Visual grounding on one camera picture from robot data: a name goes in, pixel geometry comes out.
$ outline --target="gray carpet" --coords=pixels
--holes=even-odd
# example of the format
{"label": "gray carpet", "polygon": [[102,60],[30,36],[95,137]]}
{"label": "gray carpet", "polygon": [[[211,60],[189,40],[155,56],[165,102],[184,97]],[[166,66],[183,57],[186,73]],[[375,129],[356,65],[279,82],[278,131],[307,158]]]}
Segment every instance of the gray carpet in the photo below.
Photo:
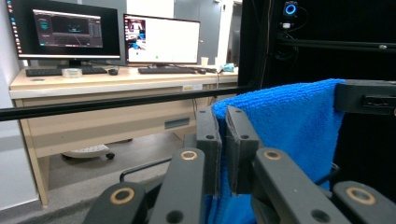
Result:
{"label": "gray carpet", "polygon": [[[107,144],[116,154],[93,159],[66,160],[50,157],[49,205],[39,201],[0,212],[1,223],[82,223],[94,200],[119,182],[122,171],[171,156],[182,148],[173,133],[135,138],[132,142]],[[169,162],[125,176],[125,181],[142,182],[166,173]]]}

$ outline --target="computer monitor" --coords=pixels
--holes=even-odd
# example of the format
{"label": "computer monitor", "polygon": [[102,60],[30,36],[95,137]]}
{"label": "computer monitor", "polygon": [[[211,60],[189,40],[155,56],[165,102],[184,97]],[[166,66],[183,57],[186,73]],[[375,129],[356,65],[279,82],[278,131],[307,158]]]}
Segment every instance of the computer monitor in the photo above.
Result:
{"label": "computer monitor", "polygon": [[48,0],[6,0],[21,60],[119,60],[118,12]]}
{"label": "computer monitor", "polygon": [[200,22],[124,14],[127,63],[194,64]]}

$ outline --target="wall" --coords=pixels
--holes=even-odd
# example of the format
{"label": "wall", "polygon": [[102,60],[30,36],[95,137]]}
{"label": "wall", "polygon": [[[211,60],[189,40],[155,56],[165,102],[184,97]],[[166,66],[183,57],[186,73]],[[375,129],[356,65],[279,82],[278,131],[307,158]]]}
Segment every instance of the wall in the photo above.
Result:
{"label": "wall", "polygon": [[[20,71],[11,28],[8,26],[6,1],[0,2],[0,108],[13,106],[8,86]],[[0,210],[38,200],[35,181],[17,121],[0,122]]]}
{"label": "wall", "polygon": [[127,12],[135,15],[174,17],[175,0],[126,0]]}
{"label": "wall", "polygon": [[201,63],[201,57],[208,57],[208,63],[215,64],[219,46],[220,13],[220,4],[212,0],[175,1],[176,19],[201,23],[198,63]]}

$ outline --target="chair wheel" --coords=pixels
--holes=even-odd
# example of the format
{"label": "chair wheel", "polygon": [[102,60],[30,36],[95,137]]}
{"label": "chair wheel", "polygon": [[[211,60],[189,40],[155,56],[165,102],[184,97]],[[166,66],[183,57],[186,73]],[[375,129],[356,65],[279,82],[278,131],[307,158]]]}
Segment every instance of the chair wheel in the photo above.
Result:
{"label": "chair wheel", "polygon": [[116,155],[115,155],[114,153],[112,153],[112,152],[109,152],[109,153],[106,154],[106,157],[107,157],[109,160],[113,160],[115,156],[116,156]]}

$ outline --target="wooden desk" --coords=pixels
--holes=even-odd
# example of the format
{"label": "wooden desk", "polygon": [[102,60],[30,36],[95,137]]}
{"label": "wooden desk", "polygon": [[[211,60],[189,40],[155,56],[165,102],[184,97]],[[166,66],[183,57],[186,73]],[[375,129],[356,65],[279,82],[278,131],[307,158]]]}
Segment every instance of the wooden desk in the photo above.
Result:
{"label": "wooden desk", "polygon": [[[24,70],[11,83],[9,94],[17,107],[83,102],[181,92],[184,85],[215,89],[217,75],[140,75],[135,68],[121,68],[117,76],[86,75],[82,78],[27,77]],[[235,86],[237,71],[219,75],[219,85]],[[196,99],[199,107],[207,98]],[[194,132],[192,100],[136,105],[75,114],[22,119],[21,126],[43,204],[48,204],[49,156],[165,131]],[[165,122],[190,119],[184,126],[167,129]]]}

